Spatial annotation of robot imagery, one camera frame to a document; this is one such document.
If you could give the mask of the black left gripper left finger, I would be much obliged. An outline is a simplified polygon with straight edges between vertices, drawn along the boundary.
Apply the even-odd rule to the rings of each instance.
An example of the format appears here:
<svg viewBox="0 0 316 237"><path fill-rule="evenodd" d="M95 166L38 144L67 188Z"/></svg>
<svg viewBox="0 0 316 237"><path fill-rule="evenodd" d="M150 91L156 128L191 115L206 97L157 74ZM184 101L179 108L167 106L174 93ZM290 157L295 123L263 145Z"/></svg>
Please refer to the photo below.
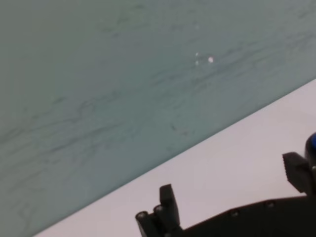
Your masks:
<svg viewBox="0 0 316 237"><path fill-rule="evenodd" d="M136 214L141 236L143 237L181 237L183 229L175 195L170 184L159 188L160 204L152 213L141 211Z"/></svg>

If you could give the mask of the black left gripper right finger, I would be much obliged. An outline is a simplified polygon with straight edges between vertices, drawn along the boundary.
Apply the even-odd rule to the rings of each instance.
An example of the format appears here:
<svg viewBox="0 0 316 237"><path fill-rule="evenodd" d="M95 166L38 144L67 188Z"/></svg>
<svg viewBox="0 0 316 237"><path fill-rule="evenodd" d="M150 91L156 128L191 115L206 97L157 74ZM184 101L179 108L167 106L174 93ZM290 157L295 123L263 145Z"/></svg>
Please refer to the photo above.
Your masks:
<svg viewBox="0 0 316 237"><path fill-rule="evenodd" d="M296 152L282 155L288 182L300 193L316 194L316 180L308 161Z"/></svg>

